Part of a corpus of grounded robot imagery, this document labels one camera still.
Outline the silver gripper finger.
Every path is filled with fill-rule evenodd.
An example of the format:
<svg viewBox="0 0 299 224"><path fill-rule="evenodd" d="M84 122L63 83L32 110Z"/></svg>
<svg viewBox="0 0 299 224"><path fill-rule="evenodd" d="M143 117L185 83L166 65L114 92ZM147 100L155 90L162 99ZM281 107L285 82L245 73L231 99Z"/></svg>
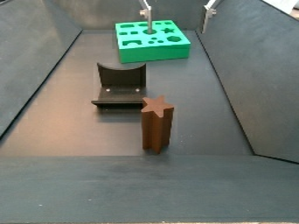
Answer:
<svg viewBox="0 0 299 224"><path fill-rule="evenodd" d="M142 10L139 14L147 19L147 33L152 33L152 7L150 6L147 0L138 0L142 5Z"/></svg>
<svg viewBox="0 0 299 224"><path fill-rule="evenodd" d="M218 0L210 0L207 4L203 6L203 22L202 22L202 33L206 32L210 18L217 14L215 3Z"/></svg>

